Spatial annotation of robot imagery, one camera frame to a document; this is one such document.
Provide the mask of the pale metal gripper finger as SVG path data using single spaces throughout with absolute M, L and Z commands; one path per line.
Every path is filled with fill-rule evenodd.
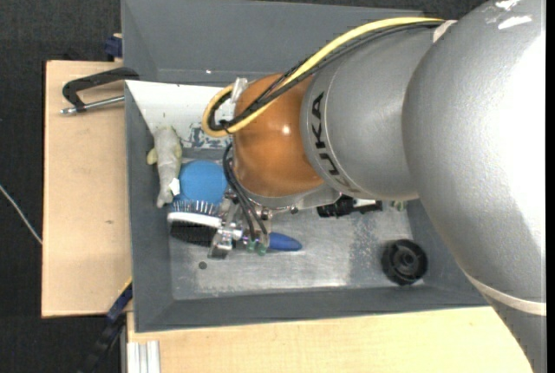
M 214 259 L 225 259 L 233 249 L 233 243 L 236 240 L 236 232 L 231 228 L 218 229 L 212 238 L 208 257 Z
M 224 208 L 220 212 L 221 226 L 223 228 L 237 229 L 237 219 L 238 205 L 230 204 L 227 208 Z

